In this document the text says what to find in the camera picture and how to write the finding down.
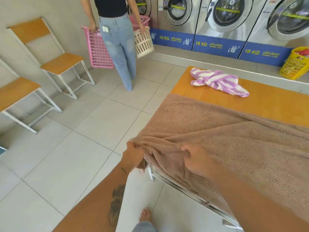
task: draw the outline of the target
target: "bare foot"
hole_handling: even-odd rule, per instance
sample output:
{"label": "bare foot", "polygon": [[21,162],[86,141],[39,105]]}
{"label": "bare foot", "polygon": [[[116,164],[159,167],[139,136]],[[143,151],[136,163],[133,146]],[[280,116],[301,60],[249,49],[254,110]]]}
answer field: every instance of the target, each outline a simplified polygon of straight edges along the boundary
{"label": "bare foot", "polygon": [[141,216],[139,217],[139,222],[151,222],[152,223],[152,220],[151,220],[151,212],[149,210],[149,208],[145,208],[142,210],[141,212]]}

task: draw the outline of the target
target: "brown textured fabric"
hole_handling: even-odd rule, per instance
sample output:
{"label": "brown textured fabric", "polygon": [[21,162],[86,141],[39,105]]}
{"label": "brown textured fabric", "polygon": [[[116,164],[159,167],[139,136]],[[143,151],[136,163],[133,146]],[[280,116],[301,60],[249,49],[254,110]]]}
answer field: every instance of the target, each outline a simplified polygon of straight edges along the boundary
{"label": "brown textured fabric", "polygon": [[232,215],[216,187],[184,166],[180,148],[201,145],[218,163],[309,222],[309,129],[169,94],[133,139],[145,159]]}

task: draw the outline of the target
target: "floor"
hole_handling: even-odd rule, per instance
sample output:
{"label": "floor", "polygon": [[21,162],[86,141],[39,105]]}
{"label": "floor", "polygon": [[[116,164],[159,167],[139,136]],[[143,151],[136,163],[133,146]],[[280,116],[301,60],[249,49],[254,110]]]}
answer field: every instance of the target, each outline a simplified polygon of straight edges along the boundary
{"label": "floor", "polygon": [[[140,59],[133,91],[115,69],[90,71],[77,101],[58,94],[52,111],[34,128],[15,126],[0,138],[0,231],[48,232],[120,161],[126,142],[147,124],[176,85],[184,67]],[[163,231],[236,232],[191,198],[134,170],[128,178],[117,226],[132,231],[141,210],[153,210]]]}

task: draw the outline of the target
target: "stainless steel washing machine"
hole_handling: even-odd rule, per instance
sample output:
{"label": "stainless steel washing machine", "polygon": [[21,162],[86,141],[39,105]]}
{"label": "stainless steel washing machine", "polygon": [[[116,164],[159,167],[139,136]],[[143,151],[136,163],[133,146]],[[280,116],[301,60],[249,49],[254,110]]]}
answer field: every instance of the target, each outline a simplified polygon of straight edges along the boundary
{"label": "stainless steel washing machine", "polygon": [[135,1],[137,3],[139,14],[150,17],[150,23],[148,25],[150,27],[152,42],[158,44],[158,0]]}
{"label": "stainless steel washing machine", "polygon": [[193,51],[238,58],[267,0],[202,0]]}
{"label": "stainless steel washing machine", "polygon": [[159,45],[192,50],[201,0],[158,0]]}
{"label": "stainless steel washing machine", "polygon": [[268,0],[240,59],[282,66],[293,48],[309,45],[309,0]]}

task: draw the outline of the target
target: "pink laundry basket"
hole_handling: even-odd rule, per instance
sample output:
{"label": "pink laundry basket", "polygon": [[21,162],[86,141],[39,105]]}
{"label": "pink laundry basket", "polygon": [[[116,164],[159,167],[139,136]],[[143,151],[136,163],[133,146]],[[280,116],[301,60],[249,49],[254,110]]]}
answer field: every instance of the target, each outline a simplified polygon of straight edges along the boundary
{"label": "pink laundry basket", "polygon": [[82,29],[85,31],[86,35],[91,66],[98,68],[114,68],[113,60],[103,42],[100,29],[98,29],[98,33],[94,34],[88,31],[86,27],[82,27]]}
{"label": "pink laundry basket", "polygon": [[[136,31],[139,29],[138,23],[136,21],[136,18],[134,15],[130,15],[130,20],[133,26],[133,31]],[[142,24],[147,27],[148,26],[148,22],[149,22],[150,18],[148,16],[145,15],[141,15],[141,22]]]}

